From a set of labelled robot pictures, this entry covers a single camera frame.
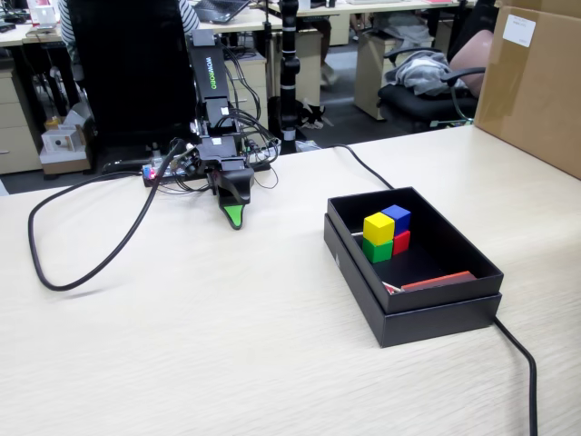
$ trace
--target wooden table surface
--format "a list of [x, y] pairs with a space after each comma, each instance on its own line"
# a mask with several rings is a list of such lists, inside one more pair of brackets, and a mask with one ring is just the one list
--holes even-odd
[[[468, 1], [468, 6], [475, 4], [476, 1]], [[433, 9], [442, 7], [457, 7], [456, 3], [428, 3], [424, 0], [406, 0], [395, 3], [375, 3], [369, 5], [351, 5], [344, 0], [339, 0], [335, 7], [317, 7], [315, 9], [301, 9], [297, 12], [298, 17], [303, 16], [323, 16], [323, 15], [341, 15], [341, 14], [361, 14], [371, 12], [400, 12], [416, 11], [418, 9]], [[278, 2], [269, 3], [272, 11], [280, 12]]]
[[[475, 127], [360, 144], [506, 275], [498, 317], [537, 359], [540, 434], [581, 432], [581, 182]], [[327, 199], [384, 189], [345, 150], [281, 157], [235, 232], [209, 193], [156, 195], [89, 283], [47, 291], [0, 198], [2, 435], [522, 435], [528, 368], [495, 327], [380, 349], [323, 242]], [[259, 173], [263, 184], [272, 173]], [[36, 217], [62, 284], [148, 191], [96, 183]]]
[[[212, 23], [201, 23], [201, 29], [212, 29], [215, 34], [234, 33], [234, 32], [252, 32], [255, 30], [263, 30], [265, 21], [264, 11], [261, 9], [246, 8], [236, 15], [227, 25], [215, 25]], [[272, 30], [282, 29], [282, 21], [279, 17], [272, 14], [269, 15]], [[37, 43], [58, 43], [61, 38], [61, 26], [58, 25], [55, 32], [46, 35], [31, 35], [26, 36], [32, 25], [17, 25], [15, 30], [0, 34], [0, 47], [8, 47], [22, 44], [37, 44]]]

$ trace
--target red cube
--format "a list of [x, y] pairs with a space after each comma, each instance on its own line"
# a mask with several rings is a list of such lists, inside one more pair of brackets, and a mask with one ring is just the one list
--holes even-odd
[[395, 238], [393, 238], [393, 254], [400, 254], [405, 252], [409, 248], [409, 237], [411, 233], [409, 230], [406, 230], [404, 233], [399, 234]]

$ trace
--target black box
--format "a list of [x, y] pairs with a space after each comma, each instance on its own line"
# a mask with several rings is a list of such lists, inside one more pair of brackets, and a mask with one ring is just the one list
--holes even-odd
[[[371, 264], [361, 250], [365, 217], [396, 204], [411, 212], [409, 249]], [[325, 242], [382, 347], [490, 325], [503, 273], [413, 188], [329, 199]], [[472, 282], [389, 294], [404, 284], [470, 271]]]

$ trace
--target white label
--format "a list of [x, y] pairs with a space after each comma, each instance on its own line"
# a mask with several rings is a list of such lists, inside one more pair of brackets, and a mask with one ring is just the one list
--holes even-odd
[[534, 21], [516, 15], [509, 15], [505, 33], [502, 37], [515, 44], [529, 47], [536, 26], [537, 23]]

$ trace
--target chair armrest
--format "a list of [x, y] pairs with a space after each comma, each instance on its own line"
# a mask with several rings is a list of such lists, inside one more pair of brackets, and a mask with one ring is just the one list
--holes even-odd
[[396, 61], [398, 60], [398, 56], [401, 55], [402, 53], [421, 52], [423, 50], [427, 50], [429, 52], [434, 52], [434, 53], [442, 53], [441, 50], [438, 50], [437, 48], [431, 48], [431, 47], [400, 48], [398, 50], [391, 50], [390, 52], [385, 53], [383, 55], [383, 58], [389, 59], [389, 61], [393, 64], [393, 66], [396, 66]]
[[487, 69], [484, 66], [479, 66], [477, 68], [464, 68], [463, 70], [457, 70], [444, 74], [440, 77], [440, 80], [451, 88], [452, 86], [456, 85], [456, 82], [460, 77], [465, 75], [483, 74], [486, 72], [486, 70]]

